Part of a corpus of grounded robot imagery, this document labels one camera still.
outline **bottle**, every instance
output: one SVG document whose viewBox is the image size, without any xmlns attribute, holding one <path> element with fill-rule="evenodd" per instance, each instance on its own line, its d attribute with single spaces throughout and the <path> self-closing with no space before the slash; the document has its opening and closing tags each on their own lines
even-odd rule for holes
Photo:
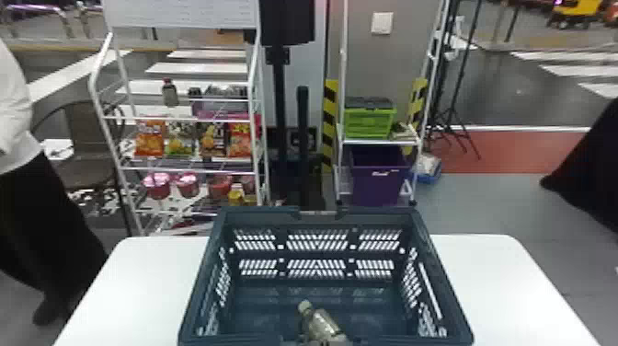
<svg viewBox="0 0 618 346">
<path fill-rule="evenodd" d="M 335 320 L 325 309 L 315 310 L 312 304 L 303 300 L 298 305 L 303 317 L 303 334 L 308 341 L 346 341 L 346 334 L 341 331 Z"/>
<path fill-rule="evenodd" d="M 175 107 L 180 104 L 176 86 L 172 84 L 172 78 L 163 78 L 163 83 L 163 87 L 161 88 L 161 92 L 163 93 L 163 104 L 168 107 Z"/>
</svg>

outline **white table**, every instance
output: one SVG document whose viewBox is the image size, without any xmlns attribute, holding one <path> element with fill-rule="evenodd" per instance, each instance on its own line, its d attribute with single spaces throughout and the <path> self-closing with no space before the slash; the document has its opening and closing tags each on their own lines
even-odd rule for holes
<svg viewBox="0 0 618 346">
<path fill-rule="evenodd" d="M 432 236 L 478 346 L 599 346 L 510 236 Z M 176 346 L 207 237 L 122 241 L 55 346 Z"/>
</svg>

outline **tripod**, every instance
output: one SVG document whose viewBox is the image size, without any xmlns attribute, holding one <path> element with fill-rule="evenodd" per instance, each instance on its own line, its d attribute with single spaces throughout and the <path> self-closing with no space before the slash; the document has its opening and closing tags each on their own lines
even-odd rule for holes
<svg viewBox="0 0 618 346">
<path fill-rule="evenodd" d="M 444 30 L 442 32 L 442 42 L 445 42 L 446 40 L 444 40 L 444 37 L 447 35 L 449 35 L 449 39 L 448 42 L 449 44 L 451 43 L 451 37 L 452 37 L 452 28 L 454 26 L 454 18 L 457 15 L 457 11 L 459 9 L 459 4 L 462 0 L 457 1 L 454 6 L 451 9 L 451 17 L 453 18 L 452 21 L 449 22 L 448 27 L 446 28 L 446 30 Z M 439 71 L 440 71 L 440 75 L 439 75 L 439 81 L 438 81 L 438 93 L 436 95 L 436 98 L 433 100 L 432 104 L 431 104 L 431 116 L 428 120 L 428 131 L 429 131 L 429 135 L 427 136 L 427 140 L 428 140 L 428 149 L 431 151 L 431 145 L 432 142 L 438 140 L 438 139 L 444 139 L 449 145 L 452 145 L 451 141 L 449 140 L 449 138 L 447 137 L 447 135 L 452 136 L 455 141 L 457 141 L 457 143 L 459 144 L 459 146 L 461 146 L 462 150 L 464 153 L 468 152 L 468 149 L 466 148 L 464 142 L 462 142 L 462 140 L 467 140 L 468 143 L 470 143 L 470 146 L 472 146 L 472 149 L 475 151 L 476 157 L 480 160 L 481 159 L 481 155 L 478 152 L 478 148 L 475 145 L 475 141 L 472 139 L 472 137 L 470 136 L 470 133 L 467 131 L 467 129 L 465 128 L 465 124 L 462 121 L 462 119 L 460 118 L 456 107 L 457 104 L 457 98 L 459 97 L 459 91 L 461 89 L 462 86 L 462 82 L 464 80 L 464 71 L 465 71 L 465 66 L 468 62 L 468 56 L 470 55 L 470 45 L 472 44 L 472 38 L 475 35 L 475 31 L 476 31 L 476 24 L 478 22 L 478 15 L 481 11 L 481 4 L 482 4 L 482 0 L 476 0 L 476 7 L 475 7 L 475 14 L 474 17 L 472 19 L 472 24 L 470 27 L 470 32 L 468 33 L 468 38 L 466 41 L 466 45 L 465 45 L 465 50 L 463 52 L 463 59 L 462 59 L 462 65 L 460 66 L 459 69 L 459 74 L 457 75 L 457 81 L 455 82 L 455 89 L 454 89 L 454 93 L 452 95 L 452 99 L 451 99 L 451 104 L 449 105 L 449 108 L 447 108 L 446 110 L 443 110 L 441 112 L 437 112 L 437 109 L 440 105 L 440 101 L 441 101 L 441 96 L 444 90 L 444 82 L 446 80 L 446 72 L 448 69 L 448 65 L 449 65 L 449 61 L 448 59 L 446 59 L 444 56 L 441 56 L 438 64 L 439 64 Z M 453 128 L 452 125 L 453 123 L 456 123 L 461 129 L 462 131 L 460 133 L 456 132 Z M 439 137 L 435 138 L 434 133 L 438 133 Z"/>
</svg>

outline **black stand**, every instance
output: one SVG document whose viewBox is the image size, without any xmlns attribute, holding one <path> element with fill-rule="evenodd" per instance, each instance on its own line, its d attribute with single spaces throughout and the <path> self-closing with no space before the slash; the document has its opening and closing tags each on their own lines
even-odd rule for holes
<svg viewBox="0 0 618 346">
<path fill-rule="evenodd" d="M 288 129 L 285 115 L 285 70 L 284 65 L 290 64 L 290 48 L 275 45 L 266 49 L 266 63 L 272 65 L 272 77 L 275 92 L 275 117 L 277 121 L 277 151 L 279 181 L 279 199 L 288 196 Z"/>
<path fill-rule="evenodd" d="M 451 15 L 449 17 L 452 17 L 452 21 L 448 24 L 448 27 L 446 30 L 444 30 L 444 32 L 442 33 L 442 44 L 444 44 L 445 37 L 447 35 L 447 31 L 448 31 L 448 35 L 449 35 L 449 39 L 448 42 L 451 42 L 451 36 L 452 36 L 452 28 L 454 26 L 454 19 L 455 16 L 457 15 L 457 11 L 459 9 L 459 3 L 462 0 L 458 0 L 455 5 L 453 6 L 453 8 L 451 9 Z M 465 46 L 465 51 L 463 52 L 463 59 L 462 59 L 462 65 L 459 69 L 459 74 L 457 75 L 457 82 L 455 83 L 455 89 L 454 89 L 454 93 L 452 95 L 452 99 L 451 99 L 451 104 L 449 106 L 448 109 L 438 113 L 437 109 L 440 106 L 440 101 L 441 101 L 441 96 L 443 93 L 443 89 L 444 89 L 444 81 L 446 80 L 446 72 L 448 69 L 448 61 L 446 60 L 446 58 L 442 55 L 439 59 L 439 66 L 438 66 L 438 70 L 439 70 L 439 82 L 437 85 L 437 90 L 438 93 L 436 94 L 436 98 L 433 99 L 431 106 L 431 115 L 429 118 L 429 132 L 428 135 L 426 136 L 427 140 L 428 140 L 428 145 L 427 148 L 429 150 L 431 150 L 431 145 L 433 141 L 436 141 L 438 139 L 444 139 L 449 145 L 451 145 L 451 141 L 449 141 L 447 135 L 452 136 L 455 141 L 457 141 L 457 143 L 459 144 L 459 146 L 462 147 L 462 150 L 464 153 L 467 153 L 468 150 L 465 147 L 464 143 L 462 142 L 462 139 L 467 140 L 470 145 L 472 146 L 473 150 L 475 151 L 476 157 L 480 160 L 481 159 L 481 155 L 478 152 L 478 149 L 476 148 L 475 142 L 473 141 L 472 137 L 470 136 L 470 133 L 467 131 L 467 129 L 465 128 L 465 124 L 462 121 L 462 119 L 459 117 L 459 114 L 457 113 L 457 109 L 455 108 L 456 103 L 457 103 L 457 98 L 459 97 L 459 90 L 462 87 L 462 82 L 464 80 L 464 71 L 465 71 L 465 66 L 468 62 L 468 56 L 470 54 L 470 45 L 472 44 L 472 38 L 475 35 L 476 32 L 476 24 L 478 22 L 478 15 L 481 11 L 481 4 L 482 4 L 482 0 L 476 0 L 476 8 L 475 8 L 475 15 L 472 19 L 472 25 L 470 27 L 470 32 L 468 33 L 468 38 L 467 38 L 467 43 Z M 456 132 L 453 128 L 453 122 L 455 122 L 457 125 L 459 125 L 459 127 L 462 129 L 461 133 Z"/>
</svg>

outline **black pole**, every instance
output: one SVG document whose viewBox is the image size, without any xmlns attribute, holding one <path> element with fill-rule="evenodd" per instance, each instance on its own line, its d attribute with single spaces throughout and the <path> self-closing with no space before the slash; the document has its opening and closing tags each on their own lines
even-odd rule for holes
<svg viewBox="0 0 618 346">
<path fill-rule="evenodd" d="M 309 113 L 309 88 L 307 86 L 298 86 L 296 89 L 296 102 L 298 102 L 298 135 L 300 149 L 300 165 L 301 184 L 299 186 L 299 204 L 301 209 L 308 206 L 307 201 L 307 177 L 309 171 L 309 145 L 307 141 L 307 118 Z"/>
<path fill-rule="evenodd" d="M 457 12 L 459 12 L 459 4 L 462 0 L 455 0 L 451 3 L 448 11 L 449 14 L 446 19 L 445 28 L 442 31 L 442 48 L 444 46 L 451 47 L 451 39 L 452 39 L 452 28 L 455 26 L 455 19 L 457 17 Z M 432 63 L 438 64 L 438 77 L 436 78 L 436 94 L 429 104 L 430 117 L 435 118 L 435 114 L 438 112 L 440 107 L 442 95 L 444 93 L 444 82 L 446 81 L 446 71 L 448 68 L 448 62 L 446 58 L 444 58 L 444 50 L 441 50 L 441 56 L 437 56 L 436 52 L 438 51 L 437 39 L 433 39 L 434 44 L 432 44 L 433 54 L 436 56 L 437 61 Z"/>
<path fill-rule="evenodd" d="M 510 20 L 509 30 L 507 31 L 507 37 L 504 39 L 505 42 L 510 41 L 510 36 L 513 34 L 513 29 L 515 29 L 515 22 L 517 21 L 517 16 L 520 14 L 521 4 L 515 7 L 515 11 L 513 12 L 513 18 Z"/>
<path fill-rule="evenodd" d="M 284 54 L 282 46 L 273 46 L 272 53 L 281 58 Z M 279 59 L 272 65 L 273 82 L 275 86 L 275 115 L 277 117 L 277 143 L 279 152 L 279 198 L 285 200 L 288 196 L 288 134 L 285 115 L 285 71 L 283 62 Z"/>
<path fill-rule="evenodd" d="M 464 80 L 465 74 L 465 66 L 468 63 L 468 56 L 470 55 L 470 45 L 472 44 L 472 38 L 475 36 L 476 24 L 478 22 L 478 14 L 481 12 L 481 4 L 483 4 L 483 0 L 476 0 L 476 8 L 475 15 L 472 19 L 472 26 L 470 27 L 470 32 L 468 33 L 468 40 L 465 45 L 465 51 L 463 52 L 462 65 L 459 68 L 459 75 L 457 75 L 457 82 L 455 83 L 455 90 L 452 94 L 451 99 L 451 110 L 455 109 L 455 104 L 457 103 L 457 98 L 459 97 L 459 89 L 462 87 L 462 82 Z M 447 123 L 451 123 L 452 121 L 452 112 L 449 113 L 449 119 Z"/>
</svg>

